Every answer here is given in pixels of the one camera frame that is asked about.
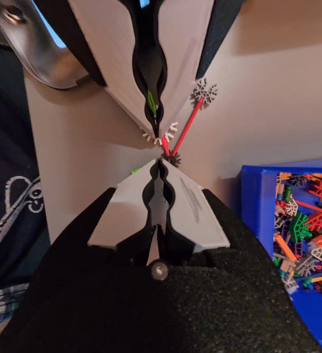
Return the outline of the dark grey snowflake connector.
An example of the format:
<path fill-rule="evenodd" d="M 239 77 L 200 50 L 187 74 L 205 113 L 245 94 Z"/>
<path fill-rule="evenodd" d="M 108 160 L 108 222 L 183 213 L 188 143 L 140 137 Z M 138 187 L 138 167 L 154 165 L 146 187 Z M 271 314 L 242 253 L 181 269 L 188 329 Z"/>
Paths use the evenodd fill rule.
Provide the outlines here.
<path fill-rule="evenodd" d="M 202 78 L 197 82 L 192 91 L 190 100 L 196 104 L 202 99 L 202 107 L 208 107 L 216 99 L 217 94 L 217 83 L 209 85 L 207 78 Z"/>

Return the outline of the pile of colourful construction pieces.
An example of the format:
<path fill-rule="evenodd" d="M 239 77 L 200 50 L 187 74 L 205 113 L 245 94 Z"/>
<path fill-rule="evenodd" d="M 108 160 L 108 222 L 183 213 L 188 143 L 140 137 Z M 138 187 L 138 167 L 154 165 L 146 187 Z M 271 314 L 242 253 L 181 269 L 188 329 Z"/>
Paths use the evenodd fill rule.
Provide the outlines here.
<path fill-rule="evenodd" d="M 322 174 L 279 172 L 272 260 L 289 294 L 322 294 Z"/>

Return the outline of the person's dark printed t-shirt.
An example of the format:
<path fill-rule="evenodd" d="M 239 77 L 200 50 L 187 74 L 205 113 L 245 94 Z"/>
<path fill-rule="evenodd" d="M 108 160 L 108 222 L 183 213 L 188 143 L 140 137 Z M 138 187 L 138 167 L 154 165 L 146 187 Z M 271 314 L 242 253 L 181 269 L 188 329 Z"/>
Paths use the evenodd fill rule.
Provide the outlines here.
<path fill-rule="evenodd" d="M 28 282 L 49 246 L 23 68 L 0 46 L 0 288 Z"/>

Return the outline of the long red rod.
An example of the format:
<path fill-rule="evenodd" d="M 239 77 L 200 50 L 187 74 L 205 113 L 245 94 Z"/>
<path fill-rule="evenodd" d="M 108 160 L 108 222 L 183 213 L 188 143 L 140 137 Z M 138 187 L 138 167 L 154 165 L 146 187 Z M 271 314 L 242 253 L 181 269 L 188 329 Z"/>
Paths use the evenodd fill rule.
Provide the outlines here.
<path fill-rule="evenodd" d="M 181 135 L 180 135 L 180 137 L 179 137 L 179 139 L 178 139 L 178 141 L 177 141 L 177 143 L 176 143 L 176 145 L 175 145 L 175 147 L 174 147 L 174 149 L 173 149 L 173 151 L 172 151 L 172 156 L 173 156 L 173 157 L 174 157 L 174 156 L 176 155 L 176 153 L 178 152 L 178 149 L 180 148 L 180 146 L 181 146 L 181 144 L 182 144 L 182 142 L 183 142 L 183 140 L 184 140 L 184 138 L 185 138 L 185 136 L 186 136 L 186 134 L 187 134 L 187 132 L 188 132 L 188 130 L 189 130 L 191 124 L 192 124 L 192 122 L 194 121 L 194 118 L 195 118 L 196 114 L 198 113 L 199 108 L 200 108 L 201 105 L 203 104 L 203 101 L 204 101 L 204 97 L 202 96 L 202 97 L 198 100 L 196 106 L 194 107 L 194 109 L 193 109 L 193 111 L 192 111 L 192 113 L 191 113 L 191 115 L 190 115 L 188 121 L 186 122 L 185 127 L 184 127 L 184 129 L 183 129 L 183 131 L 182 131 L 182 133 L 181 133 Z"/>

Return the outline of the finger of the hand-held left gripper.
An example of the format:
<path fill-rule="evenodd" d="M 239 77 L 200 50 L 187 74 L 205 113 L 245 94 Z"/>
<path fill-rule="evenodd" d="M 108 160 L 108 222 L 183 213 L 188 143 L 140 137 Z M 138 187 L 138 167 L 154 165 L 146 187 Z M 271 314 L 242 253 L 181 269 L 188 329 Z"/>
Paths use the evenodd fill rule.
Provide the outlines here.
<path fill-rule="evenodd" d="M 70 0 L 69 4 L 106 82 L 106 91 L 155 138 L 145 113 L 147 92 L 139 89 L 133 72 L 136 39 L 128 8 L 117 0 Z"/>
<path fill-rule="evenodd" d="M 167 64 L 160 95 L 159 136 L 168 131 L 196 84 L 213 0 L 166 0 L 159 8 L 158 38 Z"/>

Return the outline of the black snowflake connector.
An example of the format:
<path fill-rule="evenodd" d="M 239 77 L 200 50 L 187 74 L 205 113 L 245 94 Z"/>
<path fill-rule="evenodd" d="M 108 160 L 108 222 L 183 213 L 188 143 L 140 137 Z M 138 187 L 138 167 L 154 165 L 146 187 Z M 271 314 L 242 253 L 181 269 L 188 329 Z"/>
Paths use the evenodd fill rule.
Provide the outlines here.
<path fill-rule="evenodd" d="M 181 158 L 178 152 L 176 152 L 175 155 L 173 155 L 172 152 L 170 152 L 170 154 L 167 155 L 166 152 L 164 151 L 161 155 L 161 158 L 176 168 L 179 168 L 181 164 Z"/>

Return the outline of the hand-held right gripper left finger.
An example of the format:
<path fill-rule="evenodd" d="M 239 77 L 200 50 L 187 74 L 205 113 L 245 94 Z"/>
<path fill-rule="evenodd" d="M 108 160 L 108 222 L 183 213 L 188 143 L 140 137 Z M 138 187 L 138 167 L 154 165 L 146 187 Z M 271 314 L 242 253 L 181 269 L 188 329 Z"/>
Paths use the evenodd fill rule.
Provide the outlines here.
<path fill-rule="evenodd" d="M 158 178 L 158 160 L 151 160 L 120 182 L 88 240 L 89 246 L 116 248 L 151 224 L 149 203 Z"/>

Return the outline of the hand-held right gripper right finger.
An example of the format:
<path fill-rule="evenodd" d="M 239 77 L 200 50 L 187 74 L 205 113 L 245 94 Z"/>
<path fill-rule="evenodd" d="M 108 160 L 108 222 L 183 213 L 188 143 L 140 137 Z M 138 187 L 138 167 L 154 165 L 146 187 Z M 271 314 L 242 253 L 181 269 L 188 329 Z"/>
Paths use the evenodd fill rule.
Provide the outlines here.
<path fill-rule="evenodd" d="M 164 191 L 170 189 L 167 222 L 172 231 L 195 245 L 195 251 L 229 248 L 223 228 L 209 205 L 203 188 L 179 169 L 161 160 Z"/>

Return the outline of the blue plastic bin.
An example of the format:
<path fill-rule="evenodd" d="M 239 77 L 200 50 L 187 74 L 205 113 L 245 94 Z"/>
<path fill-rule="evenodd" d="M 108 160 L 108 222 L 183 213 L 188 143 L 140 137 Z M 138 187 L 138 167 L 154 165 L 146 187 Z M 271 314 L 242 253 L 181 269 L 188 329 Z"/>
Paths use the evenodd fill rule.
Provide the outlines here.
<path fill-rule="evenodd" d="M 279 172 L 322 173 L 322 158 L 264 166 L 243 165 L 241 170 L 242 221 L 273 256 L 275 182 Z M 322 294 L 310 289 L 290 293 L 295 309 L 322 346 Z"/>

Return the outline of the person's plaid shirt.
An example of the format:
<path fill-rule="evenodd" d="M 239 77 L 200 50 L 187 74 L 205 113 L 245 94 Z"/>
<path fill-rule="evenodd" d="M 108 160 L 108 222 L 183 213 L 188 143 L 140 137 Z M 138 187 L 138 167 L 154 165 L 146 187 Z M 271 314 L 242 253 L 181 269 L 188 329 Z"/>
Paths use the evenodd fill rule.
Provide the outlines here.
<path fill-rule="evenodd" d="M 13 316 L 28 288 L 29 283 L 0 288 L 0 322 Z"/>

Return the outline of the white snowflake connector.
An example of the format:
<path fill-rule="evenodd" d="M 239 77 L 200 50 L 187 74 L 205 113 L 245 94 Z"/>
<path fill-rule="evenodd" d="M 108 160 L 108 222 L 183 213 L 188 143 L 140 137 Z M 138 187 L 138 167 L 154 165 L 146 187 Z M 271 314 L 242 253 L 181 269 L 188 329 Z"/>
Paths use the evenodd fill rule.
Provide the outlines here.
<path fill-rule="evenodd" d="M 170 139 L 174 138 L 174 133 L 177 132 L 177 125 L 177 122 L 172 123 L 165 133 L 164 137 L 168 143 L 170 142 Z M 154 145 L 162 145 L 162 138 L 152 138 L 148 133 L 144 131 L 142 131 L 142 137 L 145 138 L 147 142 L 153 142 Z"/>

